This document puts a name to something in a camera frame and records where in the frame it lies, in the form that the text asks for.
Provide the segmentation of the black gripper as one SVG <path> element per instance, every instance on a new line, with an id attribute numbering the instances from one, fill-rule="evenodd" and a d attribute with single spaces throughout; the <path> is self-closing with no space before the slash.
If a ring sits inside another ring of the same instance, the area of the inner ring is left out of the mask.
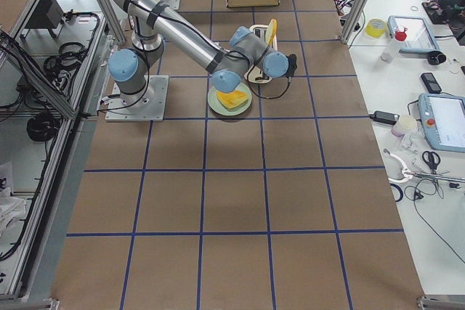
<path id="1" fill-rule="evenodd" d="M 297 57 L 295 54 L 290 54 L 287 56 L 288 59 L 288 69 L 286 71 L 286 77 L 294 77 L 295 71 L 297 69 Z"/>

